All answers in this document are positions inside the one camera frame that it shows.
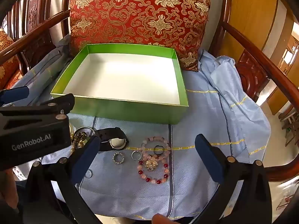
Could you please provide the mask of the operator left hand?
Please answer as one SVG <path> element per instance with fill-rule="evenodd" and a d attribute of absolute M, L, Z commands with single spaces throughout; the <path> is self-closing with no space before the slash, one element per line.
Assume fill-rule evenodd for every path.
<path fill-rule="evenodd" d="M 1 197 L 6 201 L 6 203 L 13 209 L 17 208 L 18 204 L 18 193 L 16 182 L 14 178 L 13 169 L 7 169 L 2 171 L 4 174 L 4 183 L 1 188 Z"/>

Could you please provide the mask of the operator right hand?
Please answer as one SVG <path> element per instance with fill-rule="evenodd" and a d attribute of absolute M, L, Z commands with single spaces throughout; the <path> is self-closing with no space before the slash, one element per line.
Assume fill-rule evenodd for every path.
<path fill-rule="evenodd" d="M 179 223 L 177 223 L 175 221 L 171 221 L 166 216 L 163 216 L 163 215 L 157 213 L 156 215 L 154 215 L 152 217 L 152 224 L 179 224 Z"/>

